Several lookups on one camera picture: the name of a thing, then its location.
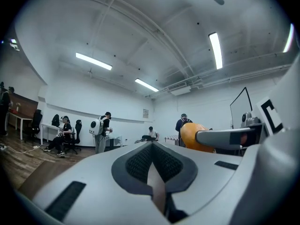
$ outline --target ceiling light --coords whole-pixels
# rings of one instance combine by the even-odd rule
[[[217,69],[220,69],[223,66],[223,62],[222,62],[222,53],[221,53],[221,47],[220,47],[220,41],[219,41],[218,34],[216,32],[214,32],[214,33],[209,34],[208,36],[210,38],[212,49],[214,50]]]
[[[77,57],[77,58],[80,58],[80,59],[82,59],[82,60],[85,60],[85,61],[87,61],[87,62],[96,64],[96,65],[98,65],[98,66],[100,66],[100,67],[106,68],[106,69],[108,69],[108,70],[111,70],[111,69],[112,69],[112,66],[107,65],[107,64],[105,64],[105,63],[102,63],[102,62],[100,62],[100,61],[98,61],[98,60],[96,60],[96,59],[93,59],[93,58],[84,56],[84,55],[82,55],[82,54],[80,54],[80,53],[76,53],[76,57]]]
[[[292,40],[293,40],[293,36],[294,36],[294,25],[291,23],[289,37],[287,39],[285,48],[283,50],[284,53],[286,53],[290,49],[290,46],[291,46]]]
[[[145,83],[145,82],[143,82],[143,81],[141,81],[140,79],[136,79],[135,80],[137,83],[139,83],[139,84],[141,84],[141,85],[143,85],[143,86],[145,86],[146,88],[149,88],[149,89],[151,89],[152,91],[155,91],[155,92],[157,92],[158,91],[158,89],[156,89],[156,88],[153,88],[152,86],[150,86],[149,84],[147,84],[147,83]]]

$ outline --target white ceiling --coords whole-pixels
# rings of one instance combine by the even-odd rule
[[[60,66],[143,95],[196,77],[205,86],[244,73],[290,64],[282,53],[290,23],[271,0],[43,0],[40,36]],[[223,69],[216,70],[208,35],[217,32]],[[108,71],[75,53],[112,65]]]

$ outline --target floor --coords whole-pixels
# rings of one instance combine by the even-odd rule
[[[48,166],[49,163],[53,163],[53,167],[56,165],[65,165],[65,167],[70,167],[80,160],[95,154],[94,148],[82,148],[82,150],[78,152],[78,155],[76,155],[73,151],[70,151],[65,155],[65,158],[61,158],[56,156],[55,149],[53,149],[51,153],[43,152],[42,149],[45,146],[41,146],[26,153],[16,153],[15,151],[24,152],[32,150],[33,146],[40,145],[40,141],[21,141],[19,131],[16,131],[10,126],[7,129],[8,136],[0,137],[0,143],[7,146],[7,149],[0,153],[0,160],[12,187],[15,189],[21,188],[21,192],[24,187],[29,187],[21,187],[25,180],[45,161],[47,161],[48,164],[44,163],[44,165]],[[157,208],[163,212],[165,206],[165,184],[153,164],[151,165],[148,174],[148,185],[153,188],[153,202]]]

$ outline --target black mesh grille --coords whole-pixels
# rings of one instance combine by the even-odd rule
[[[153,164],[164,182],[175,177],[183,168],[183,164],[171,154],[156,145],[152,145]]]
[[[151,163],[151,146],[148,146],[126,162],[126,170],[134,178],[147,183]]]

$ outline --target man in black shirt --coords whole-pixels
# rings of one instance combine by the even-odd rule
[[[9,90],[1,87],[1,96],[0,96],[0,135],[6,135],[5,131],[5,120],[6,114],[8,112],[9,104],[10,104],[10,94],[14,93],[14,88],[9,87]]]
[[[105,143],[106,143],[106,132],[112,133],[113,131],[109,129],[109,120],[112,119],[112,115],[110,112],[106,112],[104,116],[100,117],[100,120],[103,121],[103,131],[102,134],[95,136],[95,151],[96,154],[104,152],[105,150]]]
[[[58,150],[56,154],[57,156],[64,155],[64,152],[61,149],[61,145],[63,142],[71,140],[72,128],[68,116],[64,116],[62,122],[65,125],[62,129],[61,136],[57,136],[56,138],[54,138],[53,141],[50,143],[50,145],[44,149],[45,152],[51,152],[51,149],[55,147]]]
[[[176,123],[176,128],[175,128],[175,130],[178,132],[178,140],[179,140],[179,146],[181,146],[181,147],[185,147],[185,145],[184,145],[184,143],[183,143],[183,141],[181,140],[181,136],[180,136],[180,129],[182,128],[182,124],[184,123],[187,123],[187,122],[192,122],[190,119],[188,119],[188,116],[185,114],[185,113],[183,113],[182,115],[181,115],[181,119],[179,119],[178,121],[177,121],[177,123]]]

